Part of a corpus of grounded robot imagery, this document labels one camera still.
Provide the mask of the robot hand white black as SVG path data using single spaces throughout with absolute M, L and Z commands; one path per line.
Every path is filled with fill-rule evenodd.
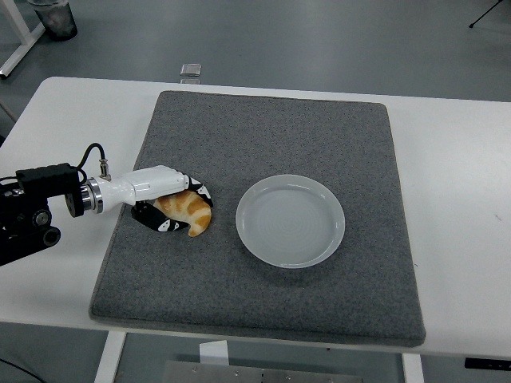
M 91 210 L 97 214 L 127 204 L 132 217 L 157 231 L 188 228 L 197 237 L 212 220 L 212 198 L 198 180 L 182 172 L 158 165 L 129 172 L 111 180 L 87 182 Z

